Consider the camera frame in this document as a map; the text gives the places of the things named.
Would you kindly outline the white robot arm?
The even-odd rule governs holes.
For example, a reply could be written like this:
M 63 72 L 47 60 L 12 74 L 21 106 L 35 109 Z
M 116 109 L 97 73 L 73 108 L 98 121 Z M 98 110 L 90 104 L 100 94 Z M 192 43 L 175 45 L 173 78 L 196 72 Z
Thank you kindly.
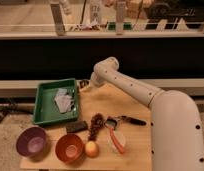
M 94 65 L 91 83 L 109 82 L 151 111 L 152 171 L 204 171 L 204 142 L 199 109 L 178 90 L 163 90 L 118 72 L 108 57 Z

